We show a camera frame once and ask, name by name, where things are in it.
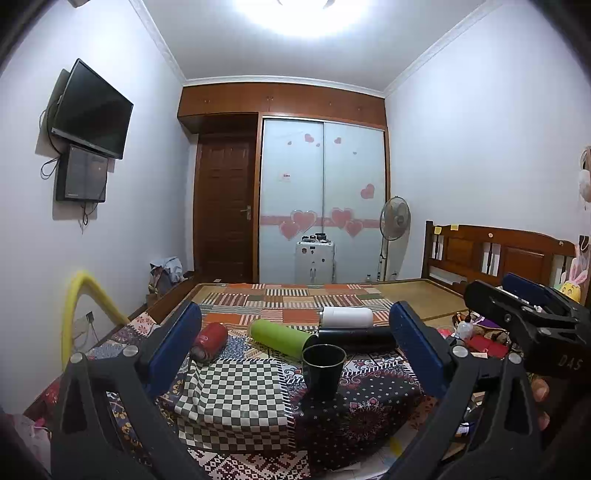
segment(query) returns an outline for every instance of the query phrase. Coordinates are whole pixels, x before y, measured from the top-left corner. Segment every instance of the ceiling light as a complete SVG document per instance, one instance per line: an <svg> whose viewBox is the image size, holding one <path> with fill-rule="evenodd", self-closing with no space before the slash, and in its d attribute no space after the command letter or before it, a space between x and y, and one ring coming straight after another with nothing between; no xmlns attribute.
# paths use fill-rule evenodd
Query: ceiling light
<svg viewBox="0 0 591 480"><path fill-rule="evenodd" d="M277 0L277 2L288 8L322 10L334 4L335 0Z"/></svg>
<svg viewBox="0 0 591 480"><path fill-rule="evenodd" d="M234 0L253 23L290 37L333 35L357 23L368 0Z"/></svg>

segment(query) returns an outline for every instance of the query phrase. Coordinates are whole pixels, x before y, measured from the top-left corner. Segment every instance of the wooden door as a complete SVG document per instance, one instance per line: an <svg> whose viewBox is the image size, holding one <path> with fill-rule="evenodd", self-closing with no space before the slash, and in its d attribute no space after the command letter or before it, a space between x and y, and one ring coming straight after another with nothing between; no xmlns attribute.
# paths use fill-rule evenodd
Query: wooden door
<svg viewBox="0 0 591 480"><path fill-rule="evenodd" d="M193 206L193 251L204 281L252 281L254 143L200 141Z"/></svg>

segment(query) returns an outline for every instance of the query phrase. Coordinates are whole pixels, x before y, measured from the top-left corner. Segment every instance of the wooden headboard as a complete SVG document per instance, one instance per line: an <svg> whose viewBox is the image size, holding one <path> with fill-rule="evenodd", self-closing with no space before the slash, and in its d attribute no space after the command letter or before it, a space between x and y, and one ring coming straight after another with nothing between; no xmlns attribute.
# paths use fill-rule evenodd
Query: wooden headboard
<svg viewBox="0 0 591 480"><path fill-rule="evenodd" d="M429 278L458 293L473 280L498 286L506 273L554 286L574 258L574 244L547 235L475 225L434 226L427 221L421 278ZM464 277L444 281L433 269Z"/></svg>

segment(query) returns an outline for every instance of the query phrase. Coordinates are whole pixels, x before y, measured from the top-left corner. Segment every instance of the white appliance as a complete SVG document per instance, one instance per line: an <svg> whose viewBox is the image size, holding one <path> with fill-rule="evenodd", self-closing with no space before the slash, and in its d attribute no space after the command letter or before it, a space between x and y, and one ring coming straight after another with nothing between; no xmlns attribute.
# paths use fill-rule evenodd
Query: white appliance
<svg viewBox="0 0 591 480"><path fill-rule="evenodd" d="M324 285L335 274L335 243L331 240L302 240L295 245L295 283Z"/></svg>

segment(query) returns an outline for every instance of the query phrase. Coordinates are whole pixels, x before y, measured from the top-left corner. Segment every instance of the metal bolt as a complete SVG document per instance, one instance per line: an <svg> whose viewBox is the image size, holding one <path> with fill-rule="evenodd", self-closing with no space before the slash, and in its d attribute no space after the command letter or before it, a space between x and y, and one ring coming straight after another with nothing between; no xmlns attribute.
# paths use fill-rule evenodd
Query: metal bolt
<svg viewBox="0 0 591 480"><path fill-rule="evenodd" d="M452 348L452 353L459 358L466 358L468 356L468 349L462 345L456 345Z"/></svg>
<svg viewBox="0 0 591 480"><path fill-rule="evenodd" d="M72 362L73 364L77 364L78 362L82 362L83 358L84 358L84 355L82 355L80 352L76 352L76 353L73 353L72 356L70 357L70 362Z"/></svg>
<svg viewBox="0 0 591 480"><path fill-rule="evenodd" d="M124 356L135 356L139 352L137 345L128 345L123 349Z"/></svg>
<svg viewBox="0 0 591 480"><path fill-rule="evenodd" d="M521 355L518 355L515 352L511 352L509 354L509 362L515 365L519 365L521 363Z"/></svg>

